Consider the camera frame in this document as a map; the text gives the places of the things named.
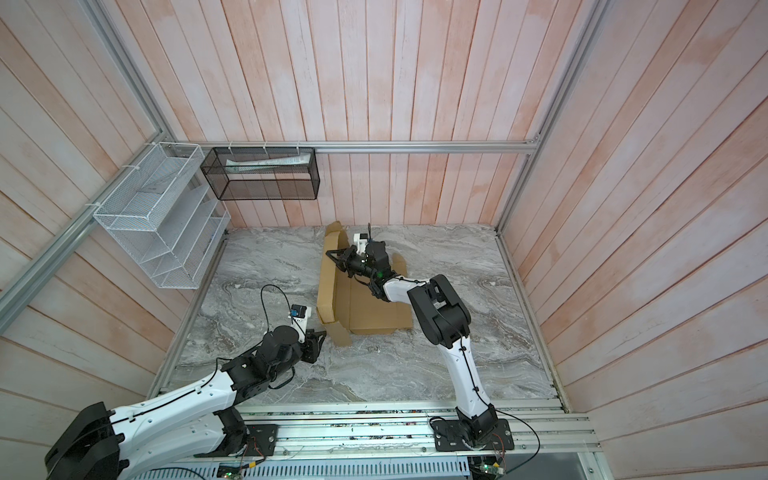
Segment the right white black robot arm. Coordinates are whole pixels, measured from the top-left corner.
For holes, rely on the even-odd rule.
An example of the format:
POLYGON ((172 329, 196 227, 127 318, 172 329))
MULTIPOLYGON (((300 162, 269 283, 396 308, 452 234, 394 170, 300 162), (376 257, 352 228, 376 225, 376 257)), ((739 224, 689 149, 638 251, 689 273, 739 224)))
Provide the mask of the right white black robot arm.
POLYGON ((442 274, 416 280, 392 269, 383 242, 371 242, 360 253, 355 246, 328 250, 335 267, 389 303, 407 304, 427 340, 438 347, 454 387, 459 425, 473 441, 491 433, 497 411, 482 386, 470 339, 471 314, 442 274))

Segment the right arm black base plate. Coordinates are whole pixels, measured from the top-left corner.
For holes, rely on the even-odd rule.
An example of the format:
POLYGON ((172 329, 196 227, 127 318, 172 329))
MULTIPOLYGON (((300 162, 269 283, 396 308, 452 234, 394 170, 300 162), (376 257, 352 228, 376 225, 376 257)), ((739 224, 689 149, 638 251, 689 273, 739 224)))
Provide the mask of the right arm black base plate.
POLYGON ((430 417, 428 425, 432 429, 435 448, 438 452, 469 450, 506 452, 514 449, 514 440, 506 420, 499 420, 485 433, 473 433, 467 422, 447 420, 439 416, 430 417))

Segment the brown cardboard box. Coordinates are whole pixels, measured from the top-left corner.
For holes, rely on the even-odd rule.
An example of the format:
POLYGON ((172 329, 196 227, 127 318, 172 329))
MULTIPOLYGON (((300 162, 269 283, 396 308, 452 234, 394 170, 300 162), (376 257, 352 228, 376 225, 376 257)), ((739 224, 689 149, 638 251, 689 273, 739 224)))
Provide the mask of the brown cardboard box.
POLYGON ((351 335, 388 335, 413 328, 412 310, 403 303, 376 299, 367 286, 338 270, 326 251, 349 247, 339 221, 326 227, 319 277, 317 312, 322 327, 339 347, 352 344, 351 335))

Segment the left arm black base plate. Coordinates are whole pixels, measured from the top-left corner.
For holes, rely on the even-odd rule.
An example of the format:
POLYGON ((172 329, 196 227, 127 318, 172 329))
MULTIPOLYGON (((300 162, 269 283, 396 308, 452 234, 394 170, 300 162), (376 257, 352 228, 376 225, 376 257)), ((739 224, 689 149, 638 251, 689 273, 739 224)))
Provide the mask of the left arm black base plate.
POLYGON ((245 455, 270 457, 274 454, 278 437, 277 424, 248 424, 227 433, 222 443, 209 453, 195 454, 195 458, 245 455))

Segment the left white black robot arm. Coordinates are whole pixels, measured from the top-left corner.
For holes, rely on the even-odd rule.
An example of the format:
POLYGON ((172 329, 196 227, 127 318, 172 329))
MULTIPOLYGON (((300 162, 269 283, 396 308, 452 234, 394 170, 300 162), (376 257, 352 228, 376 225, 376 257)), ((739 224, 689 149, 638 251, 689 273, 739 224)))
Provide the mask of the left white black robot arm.
POLYGON ((45 456, 50 479, 132 479, 190 456, 228 456, 247 443, 237 405, 317 361, 326 334, 281 325, 254 347, 196 382, 158 397, 109 409, 85 407, 45 456))

